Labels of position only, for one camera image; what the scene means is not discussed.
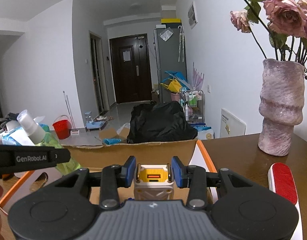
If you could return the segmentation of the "yellow white power bank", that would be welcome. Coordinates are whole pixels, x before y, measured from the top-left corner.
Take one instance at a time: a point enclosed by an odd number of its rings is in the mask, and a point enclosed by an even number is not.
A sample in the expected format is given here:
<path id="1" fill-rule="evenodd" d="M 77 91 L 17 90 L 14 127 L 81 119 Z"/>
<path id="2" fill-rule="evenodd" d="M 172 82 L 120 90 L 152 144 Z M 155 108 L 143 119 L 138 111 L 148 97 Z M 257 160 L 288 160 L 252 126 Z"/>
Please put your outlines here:
<path id="1" fill-rule="evenodd" d="M 135 200 L 172 200 L 173 195 L 174 180 L 169 163 L 137 164 L 134 176 Z"/>

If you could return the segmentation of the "green spray bottle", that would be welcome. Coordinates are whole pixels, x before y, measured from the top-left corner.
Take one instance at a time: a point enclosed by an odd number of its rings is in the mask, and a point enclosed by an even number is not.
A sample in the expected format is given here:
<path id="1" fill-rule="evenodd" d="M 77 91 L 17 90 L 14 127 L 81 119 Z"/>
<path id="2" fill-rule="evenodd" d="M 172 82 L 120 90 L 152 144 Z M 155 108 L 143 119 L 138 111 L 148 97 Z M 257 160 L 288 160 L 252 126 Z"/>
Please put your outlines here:
<path id="1" fill-rule="evenodd" d="M 46 132 L 29 114 L 25 109 L 18 116 L 17 121 L 26 132 L 29 139 L 35 146 L 49 146 L 54 148 L 63 148 L 58 140 L 50 133 Z M 69 174 L 81 165 L 72 157 L 67 163 L 57 164 L 56 169 L 62 174 Z"/>

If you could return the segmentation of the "red white lint brush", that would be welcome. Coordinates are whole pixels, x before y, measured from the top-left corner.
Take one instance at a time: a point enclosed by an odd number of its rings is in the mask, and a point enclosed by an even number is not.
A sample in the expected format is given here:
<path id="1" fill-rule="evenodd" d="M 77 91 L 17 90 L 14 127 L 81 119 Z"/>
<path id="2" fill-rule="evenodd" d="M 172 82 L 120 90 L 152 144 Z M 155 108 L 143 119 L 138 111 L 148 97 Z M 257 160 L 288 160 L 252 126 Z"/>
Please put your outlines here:
<path id="1" fill-rule="evenodd" d="M 268 171 L 269 189 L 288 199 L 297 209 L 299 219 L 291 240 L 303 240 L 303 227 L 299 206 L 299 197 L 291 169 L 283 163 L 274 163 Z"/>

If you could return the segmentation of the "blue tissue pack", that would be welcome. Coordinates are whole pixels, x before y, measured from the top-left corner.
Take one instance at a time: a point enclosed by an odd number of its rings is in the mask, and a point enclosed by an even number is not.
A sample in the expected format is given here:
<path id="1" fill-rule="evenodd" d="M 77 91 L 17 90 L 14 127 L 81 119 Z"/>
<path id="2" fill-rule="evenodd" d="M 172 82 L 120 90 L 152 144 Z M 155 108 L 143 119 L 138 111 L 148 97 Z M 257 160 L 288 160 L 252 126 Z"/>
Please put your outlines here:
<path id="1" fill-rule="evenodd" d="M 34 146 L 21 126 L 8 133 L 3 133 L 2 144 L 12 146 Z"/>

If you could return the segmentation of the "small open cardboard box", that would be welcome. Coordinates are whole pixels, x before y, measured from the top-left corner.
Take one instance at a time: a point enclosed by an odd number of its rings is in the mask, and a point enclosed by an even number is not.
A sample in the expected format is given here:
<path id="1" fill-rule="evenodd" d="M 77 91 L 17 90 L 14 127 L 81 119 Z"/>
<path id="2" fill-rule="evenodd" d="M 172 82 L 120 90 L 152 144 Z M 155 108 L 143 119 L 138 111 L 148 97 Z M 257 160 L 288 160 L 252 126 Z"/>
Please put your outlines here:
<path id="1" fill-rule="evenodd" d="M 108 128 L 100 131 L 99 138 L 106 146 L 126 143 L 127 136 L 129 135 L 129 129 L 124 127 L 119 133 L 113 128 Z"/>

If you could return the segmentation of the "black bag on chair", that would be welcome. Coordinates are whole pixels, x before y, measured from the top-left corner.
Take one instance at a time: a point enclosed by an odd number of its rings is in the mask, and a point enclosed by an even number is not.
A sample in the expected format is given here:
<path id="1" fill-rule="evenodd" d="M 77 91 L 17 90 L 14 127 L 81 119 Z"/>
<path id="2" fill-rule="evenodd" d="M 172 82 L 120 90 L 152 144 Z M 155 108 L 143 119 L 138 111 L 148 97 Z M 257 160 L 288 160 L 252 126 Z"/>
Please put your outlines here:
<path id="1" fill-rule="evenodd" d="M 131 111 L 127 143 L 171 142 L 195 139 L 198 131 L 185 119 L 176 101 L 156 104 L 141 103 Z"/>

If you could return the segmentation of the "pet water dispenser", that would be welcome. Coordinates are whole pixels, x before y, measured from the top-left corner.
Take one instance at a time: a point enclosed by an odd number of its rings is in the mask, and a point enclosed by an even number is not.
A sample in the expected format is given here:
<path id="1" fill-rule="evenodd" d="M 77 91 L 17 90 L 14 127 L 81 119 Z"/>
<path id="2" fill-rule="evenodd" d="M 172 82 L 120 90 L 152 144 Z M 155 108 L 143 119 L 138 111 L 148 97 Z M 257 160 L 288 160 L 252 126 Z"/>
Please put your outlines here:
<path id="1" fill-rule="evenodd" d="M 85 120 L 86 120 L 85 129 L 87 131 L 102 129 L 102 127 L 107 122 L 107 118 L 105 116 L 96 116 L 95 118 L 92 118 L 91 111 L 85 112 Z"/>

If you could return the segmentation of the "metal storage cart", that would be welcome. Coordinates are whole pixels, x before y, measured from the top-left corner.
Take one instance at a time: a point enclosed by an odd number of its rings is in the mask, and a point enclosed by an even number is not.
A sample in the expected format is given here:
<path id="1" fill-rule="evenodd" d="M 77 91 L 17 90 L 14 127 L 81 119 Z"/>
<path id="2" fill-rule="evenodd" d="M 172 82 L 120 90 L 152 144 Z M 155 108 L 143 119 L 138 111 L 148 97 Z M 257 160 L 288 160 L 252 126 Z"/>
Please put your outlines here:
<path id="1" fill-rule="evenodd" d="M 205 98 L 202 90 L 182 90 L 179 102 L 183 107 L 185 119 L 188 123 L 205 123 Z"/>

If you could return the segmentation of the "purple hangers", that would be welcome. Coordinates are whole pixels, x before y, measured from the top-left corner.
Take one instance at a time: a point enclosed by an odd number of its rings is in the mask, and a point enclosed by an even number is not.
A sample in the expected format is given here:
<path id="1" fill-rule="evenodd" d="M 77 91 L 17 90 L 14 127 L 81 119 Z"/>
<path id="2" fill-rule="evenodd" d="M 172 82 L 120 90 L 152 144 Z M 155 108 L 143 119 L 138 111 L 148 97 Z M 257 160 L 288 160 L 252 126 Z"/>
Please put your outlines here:
<path id="1" fill-rule="evenodd" d="M 201 90 L 204 82 L 204 73 L 199 73 L 195 68 L 195 63 L 192 63 L 192 87 L 195 90 Z"/>

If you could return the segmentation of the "dark front door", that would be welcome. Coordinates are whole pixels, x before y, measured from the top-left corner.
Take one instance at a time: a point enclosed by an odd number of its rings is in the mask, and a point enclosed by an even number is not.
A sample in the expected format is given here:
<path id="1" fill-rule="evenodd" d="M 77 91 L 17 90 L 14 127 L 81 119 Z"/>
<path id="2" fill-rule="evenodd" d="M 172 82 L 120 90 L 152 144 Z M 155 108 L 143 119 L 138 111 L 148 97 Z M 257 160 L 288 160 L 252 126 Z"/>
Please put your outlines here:
<path id="1" fill-rule="evenodd" d="M 151 100 L 147 35 L 111 38 L 110 51 L 116 103 Z"/>

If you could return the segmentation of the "grey refrigerator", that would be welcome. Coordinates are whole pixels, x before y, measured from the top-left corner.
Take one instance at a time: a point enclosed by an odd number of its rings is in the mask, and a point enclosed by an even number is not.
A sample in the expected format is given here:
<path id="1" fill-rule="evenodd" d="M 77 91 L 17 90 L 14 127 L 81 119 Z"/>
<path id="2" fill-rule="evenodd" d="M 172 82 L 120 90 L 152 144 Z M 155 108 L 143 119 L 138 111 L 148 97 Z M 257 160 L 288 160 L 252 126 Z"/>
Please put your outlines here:
<path id="1" fill-rule="evenodd" d="M 155 28 L 153 33 L 154 48 L 156 52 L 159 101 L 160 103 L 170 102 L 170 91 L 160 85 L 162 80 L 167 77 L 164 72 L 178 71 L 187 79 L 186 58 L 184 58 L 184 62 L 178 62 L 179 29 Z"/>

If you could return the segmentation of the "white umbrella on fridge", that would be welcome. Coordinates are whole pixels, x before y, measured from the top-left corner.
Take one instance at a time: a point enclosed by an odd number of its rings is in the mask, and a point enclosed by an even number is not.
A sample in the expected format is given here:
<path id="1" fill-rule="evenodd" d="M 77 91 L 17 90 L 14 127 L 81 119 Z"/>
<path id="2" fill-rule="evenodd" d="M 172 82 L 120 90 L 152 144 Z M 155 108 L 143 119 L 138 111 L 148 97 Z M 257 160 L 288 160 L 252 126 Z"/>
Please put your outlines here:
<path id="1" fill-rule="evenodd" d="M 184 49 L 185 49 L 185 36 L 184 29 L 182 25 L 178 26 L 179 29 L 179 46 L 178 46 L 178 62 L 184 62 Z"/>

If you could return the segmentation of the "yellow black box on fridge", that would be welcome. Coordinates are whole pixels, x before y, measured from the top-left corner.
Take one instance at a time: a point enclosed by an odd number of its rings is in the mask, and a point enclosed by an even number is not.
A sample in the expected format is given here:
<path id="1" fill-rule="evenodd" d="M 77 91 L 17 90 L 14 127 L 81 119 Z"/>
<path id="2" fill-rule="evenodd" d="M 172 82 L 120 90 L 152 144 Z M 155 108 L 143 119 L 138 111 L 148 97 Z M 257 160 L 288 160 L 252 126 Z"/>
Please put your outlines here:
<path id="1" fill-rule="evenodd" d="M 161 18 L 160 22 L 162 24 L 182 24 L 179 18 Z"/>

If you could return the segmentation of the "white board leaning on wall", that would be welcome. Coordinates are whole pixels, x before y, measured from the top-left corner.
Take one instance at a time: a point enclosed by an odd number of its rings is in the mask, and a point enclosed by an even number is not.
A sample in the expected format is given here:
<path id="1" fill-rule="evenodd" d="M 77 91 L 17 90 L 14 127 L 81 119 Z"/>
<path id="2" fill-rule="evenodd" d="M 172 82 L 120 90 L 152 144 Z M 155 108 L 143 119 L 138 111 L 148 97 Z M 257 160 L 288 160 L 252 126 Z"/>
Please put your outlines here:
<path id="1" fill-rule="evenodd" d="M 246 124 L 232 115 L 229 111 L 221 109 L 220 138 L 237 137 L 245 135 Z"/>

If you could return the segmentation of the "white wall vent panel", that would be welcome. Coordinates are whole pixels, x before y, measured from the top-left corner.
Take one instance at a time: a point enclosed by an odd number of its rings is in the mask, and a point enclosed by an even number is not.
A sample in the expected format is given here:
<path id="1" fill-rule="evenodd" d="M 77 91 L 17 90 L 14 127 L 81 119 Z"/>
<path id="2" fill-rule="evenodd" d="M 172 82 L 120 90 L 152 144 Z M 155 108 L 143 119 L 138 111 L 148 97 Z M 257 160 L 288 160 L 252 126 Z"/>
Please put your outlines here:
<path id="1" fill-rule="evenodd" d="M 190 25 L 190 28 L 193 29 L 194 26 L 197 25 L 197 15 L 196 15 L 196 6 L 195 2 L 193 1 L 188 9 L 188 23 Z"/>

